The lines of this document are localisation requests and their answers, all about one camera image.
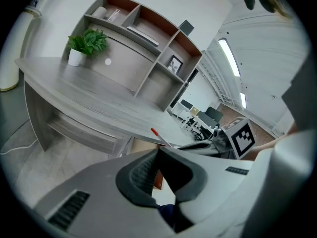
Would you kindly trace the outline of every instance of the cable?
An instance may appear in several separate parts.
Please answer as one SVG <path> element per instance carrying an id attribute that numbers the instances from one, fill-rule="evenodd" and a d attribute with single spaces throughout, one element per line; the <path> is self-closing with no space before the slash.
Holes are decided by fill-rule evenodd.
<path id="1" fill-rule="evenodd" d="M 18 149 L 28 149 L 28 148 L 30 148 L 32 145 L 34 145 L 34 143 L 35 143 L 36 141 L 38 141 L 38 140 L 36 139 L 36 140 L 35 140 L 31 145 L 29 145 L 29 146 L 16 147 L 16 148 L 13 148 L 13 149 L 11 149 L 11 150 L 6 151 L 5 153 L 0 153 L 0 155 L 6 155 L 7 153 L 9 153 L 9 152 L 11 152 L 11 151 L 14 151 L 14 150 L 18 150 Z"/>

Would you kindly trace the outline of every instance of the picture frame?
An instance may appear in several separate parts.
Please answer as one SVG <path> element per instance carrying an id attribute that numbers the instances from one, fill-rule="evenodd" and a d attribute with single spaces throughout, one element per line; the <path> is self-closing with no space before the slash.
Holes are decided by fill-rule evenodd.
<path id="1" fill-rule="evenodd" d="M 177 73 L 179 72 L 179 70 L 181 69 L 183 63 L 181 62 L 180 59 L 178 59 L 176 56 L 172 56 L 169 63 L 167 64 L 167 68 L 173 72 L 174 74 L 177 75 Z"/>

